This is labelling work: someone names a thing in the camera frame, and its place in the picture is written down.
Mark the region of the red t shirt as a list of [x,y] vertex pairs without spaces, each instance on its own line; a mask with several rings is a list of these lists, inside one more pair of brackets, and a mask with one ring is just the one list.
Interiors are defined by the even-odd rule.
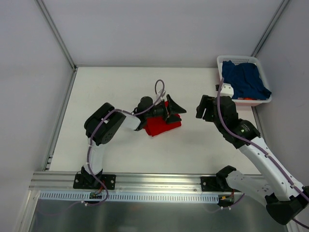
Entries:
[[150,116],[146,118],[146,125],[143,127],[149,136],[155,137],[164,132],[173,130],[182,125],[180,121],[167,124],[161,116]]

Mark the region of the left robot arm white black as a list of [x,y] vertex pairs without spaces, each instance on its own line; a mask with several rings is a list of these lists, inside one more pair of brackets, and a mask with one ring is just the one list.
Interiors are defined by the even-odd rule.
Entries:
[[76,174],[75,189],[114,189],[114,175],[103,173],[102,158],[108,142],[121,128],[133,131],[145,130],[155,137],[182,125],[181,114],[186,110],[180,107],[171,96],[157,102],[149,96],[141,98],[133,112],[114,108],[110,103],[103,104],[84,123],[89,148],[86,163]]

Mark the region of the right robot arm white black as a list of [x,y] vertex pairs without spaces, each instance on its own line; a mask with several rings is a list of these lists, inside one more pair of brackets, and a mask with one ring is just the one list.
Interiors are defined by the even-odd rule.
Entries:
[[224,139],[245,155],[266,180],[266,184],[246,177],[232,166],[216,174],[215,188],[239,190],[264,206],[279,224],[286,225],[309,204],[309,188],[294,178],[270,151],[257,128],[239,118],[228,96],[203,95],[196,118],[215,124]]

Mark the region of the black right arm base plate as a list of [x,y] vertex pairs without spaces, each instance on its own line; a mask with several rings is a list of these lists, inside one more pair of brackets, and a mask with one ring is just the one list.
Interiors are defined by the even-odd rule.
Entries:
[[201,190],[203,192],[239,192],[237,189],[232,189],[225,178],[217,176],[202,176],[200,178]]

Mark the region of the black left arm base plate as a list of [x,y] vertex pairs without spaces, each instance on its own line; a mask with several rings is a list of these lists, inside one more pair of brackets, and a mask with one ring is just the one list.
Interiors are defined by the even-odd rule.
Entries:
[[[115,189],[116,175],[114,174],[103,174],[101,177],[101,182],[106,186],[108,190]],[[98,181],[90,183],[87,181],[82,174],[76,174],[73,182],[73,189],[100,189],[101,184]]]

